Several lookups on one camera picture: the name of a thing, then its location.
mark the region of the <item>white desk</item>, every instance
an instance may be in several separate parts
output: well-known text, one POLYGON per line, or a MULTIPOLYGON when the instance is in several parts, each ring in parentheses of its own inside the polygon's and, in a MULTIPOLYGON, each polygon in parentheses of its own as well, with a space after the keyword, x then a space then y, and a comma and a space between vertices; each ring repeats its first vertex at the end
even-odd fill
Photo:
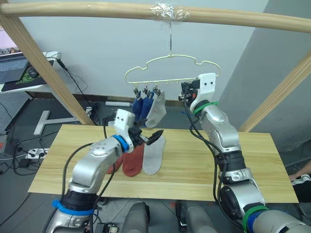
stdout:
MULTIPOLYGON (((48 57, 48 61, 54 61, 53 63, 53 68, 56 70, 58 75, 64 80, 65 84, 70 90, 75 89, 75 83, 73 80, 65 75, 63 72, 63 69, 61 66, 58 64, 56 61, 57 58, 60 58, 60 54, 57 51, 49 51, 49 52, 43 52, 43 55, 45 57, 48 57)), ((10 90, 10 91, 1 91, 3 88, 4 84, 0 84, 0 93, 12 93, 12 92, 20 92, 20 91, 34 91, 34 92, 51 92, 55 98, 64 106, 64 108, 72 115, 72 112, 70 112, 69 109, 66 108, 66 105, 63 103, 61 98, 47 85, 47 84, 42 84, 42 85, 36 85, 36 86, 30 86, 30 87, 24 87, 24 88, 19 88, 15 90, 10 90)), ((75 117, 69 117, 69 118, 62 118, 62 119, 51 119, 48 120, 50 112, 49 111, 43 111, 39 122, 37 124, 37 127, 35 129, 34 135, 40 135, 42 133, 42 130, 46 124, 55 124, 55 123, 67 123, 67 122, 74 122, 74 121, 79 121, 75 117)))

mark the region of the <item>mouse pad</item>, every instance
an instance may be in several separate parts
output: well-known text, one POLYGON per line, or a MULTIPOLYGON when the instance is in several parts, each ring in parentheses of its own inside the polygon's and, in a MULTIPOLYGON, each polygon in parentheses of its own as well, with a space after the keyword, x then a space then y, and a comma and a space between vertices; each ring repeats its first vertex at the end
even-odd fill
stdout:
POLYGON ((5 83, 1 91, 11 91, 11 90, 16 90, 20 88, 46 84, 46 82, 40 76, 40 74, 38 74, 37 77, 32 78, 29 76, 27 70, 28 70, 28 67, 20 80, 5 83))

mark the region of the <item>gray sock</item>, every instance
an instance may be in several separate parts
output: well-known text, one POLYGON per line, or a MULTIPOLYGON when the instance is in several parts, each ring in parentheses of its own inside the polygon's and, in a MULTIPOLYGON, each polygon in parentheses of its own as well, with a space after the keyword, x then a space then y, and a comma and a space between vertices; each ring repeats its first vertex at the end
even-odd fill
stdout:
POLYGON ((146 126, 148 128, 155 127, 160 120, 165 116, 165 93, 161 92, 160 96, 156 96, 152 103, 151 109, 147 115, 146 126))
POLYGON ((162 135, 153 144, 149 146, 145 145, 142 169, 146 174, 153 175, 160 170, 164 144, 165 139, 162 135))

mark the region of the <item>sock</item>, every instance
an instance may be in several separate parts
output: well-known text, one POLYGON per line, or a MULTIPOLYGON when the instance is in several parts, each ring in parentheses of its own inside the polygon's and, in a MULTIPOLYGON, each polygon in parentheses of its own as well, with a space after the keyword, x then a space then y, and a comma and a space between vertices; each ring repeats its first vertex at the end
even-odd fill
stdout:
MULTIPOLYGON (((121 163, 123 161, 123 157, 124 157, 124 154, 122 154, 121 157, 119 159, 117 159, 117 161, 116 161, 116 171, 121 166, 121 163)), ((113 166, 110 166, 110 168, 107 171, 107 174, 111 174, 112 172, 113 172, 113 166)))
POLYGON ((151 95, 148 97, 146 96, 144 98, 144 101, 143 101, 143 104, 142 104, 142 110, 141 110, 141 113, 140 113, 140 116, 139 116, 139 119, 145 119, 151 109, 151 106, 152 106, 152 103, 154 101, 154 92, 152 91, 151 92, 151 95))
POLYGON ((133 103, 133 113, 135 114, 135 121, 139 120, 139 116, 142 110, 142 104, 143 104, 143 99, 141 97, 135 99, 134 103, 133 103))
POLYGON ((151 106, 151 109, 147 115, 146 126, 148 128, 155 127, 160 120, 165 116, 165 93, 161 92, 160 96, 156 96, 151 106))
POLYGON ((164 144, 165 139, 162 135, 153 144, 145 145, 142 169, 146 174, 153 175, 160 170, 164 144))
POLYGON ((132 153, 125 153, 123 158, 122 170, 129 177, 136 176, 142 168, 144 156, 144 144, 136 147, 132 153))

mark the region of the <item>green cable tie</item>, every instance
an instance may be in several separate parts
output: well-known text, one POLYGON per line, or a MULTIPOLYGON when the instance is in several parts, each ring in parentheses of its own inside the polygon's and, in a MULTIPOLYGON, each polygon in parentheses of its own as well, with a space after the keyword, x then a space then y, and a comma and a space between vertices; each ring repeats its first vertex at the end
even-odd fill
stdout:
POLYGON ((218 102, 218 101, 215 101, 215 102, 203 104, 202 106, 200 106, 200 107, 198 107, 197 109, 195 109, 195 110, 193 111, 193 114, 194 114, 194 115, 197 114, 197 112, 201 111, 201 110, 204 109, 205 107, 207 107, 207 106, 209 106, 209 105, 212 105, 212 104, 217 105, 217 104, 219 104, 219 102, 218 102))
POLYGON ((258 210, 269 210, 269 209, 265 206, 259 205, 259 206, 252 207, 248 211, 246 211, 246 213, 243 217, 243 220, 242 220, 244 233, 247 233, 247 220, 248 220, 248 218, 250 217, 251 214, 253 214, 254 212, 256 212, 258 210))

